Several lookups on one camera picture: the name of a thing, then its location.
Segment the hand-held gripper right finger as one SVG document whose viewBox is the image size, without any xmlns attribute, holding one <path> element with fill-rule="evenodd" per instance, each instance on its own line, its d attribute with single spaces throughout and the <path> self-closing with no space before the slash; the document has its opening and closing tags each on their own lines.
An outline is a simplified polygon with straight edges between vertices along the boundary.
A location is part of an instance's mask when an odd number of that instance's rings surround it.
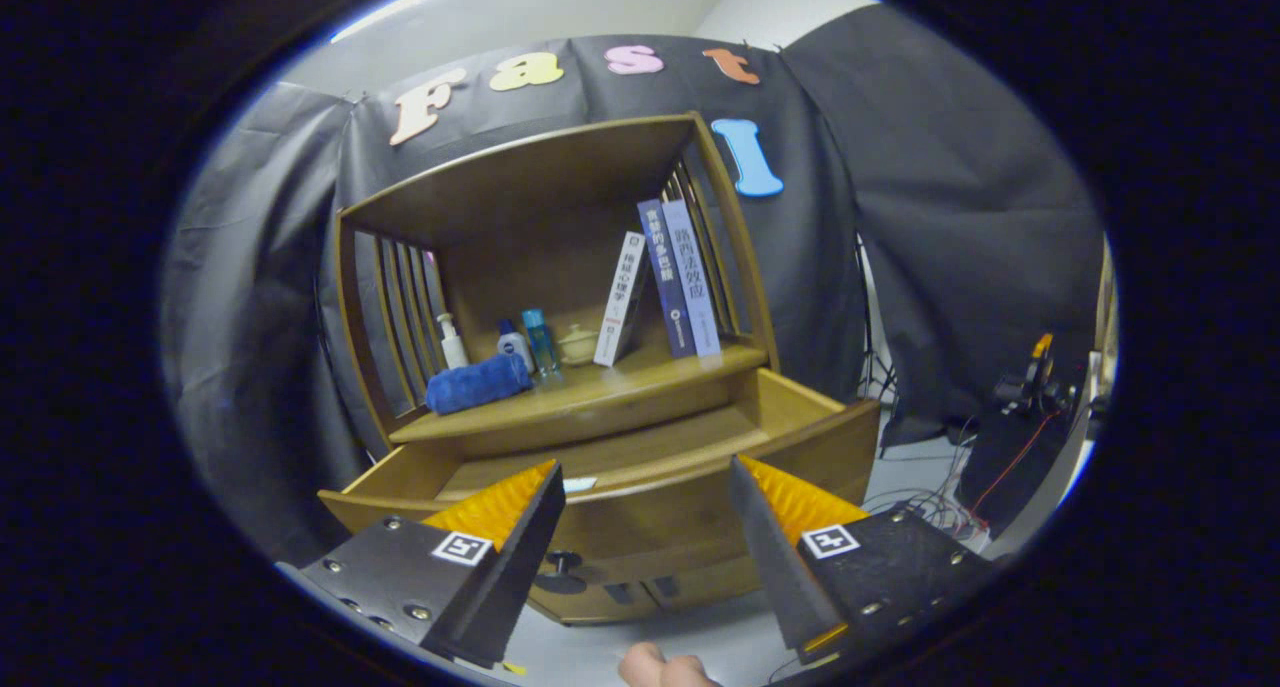
<svg viewBox="0 0 1280 687">
<path fill-rule="evenodd" d="M 995 564 L 911 510 L 868 510 L 749 455 L 730 496 L 783 644 L 867 661 L 973 599 Z"/>
</svg>

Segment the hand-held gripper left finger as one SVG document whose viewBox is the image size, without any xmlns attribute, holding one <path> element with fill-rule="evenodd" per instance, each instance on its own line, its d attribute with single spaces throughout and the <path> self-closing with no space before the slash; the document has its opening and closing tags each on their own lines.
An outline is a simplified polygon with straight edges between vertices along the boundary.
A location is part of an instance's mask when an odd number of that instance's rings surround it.
<svg viewBox="0 0 1280 687">
<path fill-rule="evenodd" d="M 321 558 L 276 569 L 383 640 L 490 668 L 504 659 L 564 505 L 552 459 L 431 517 L 379 510 Z"/>
</svg>

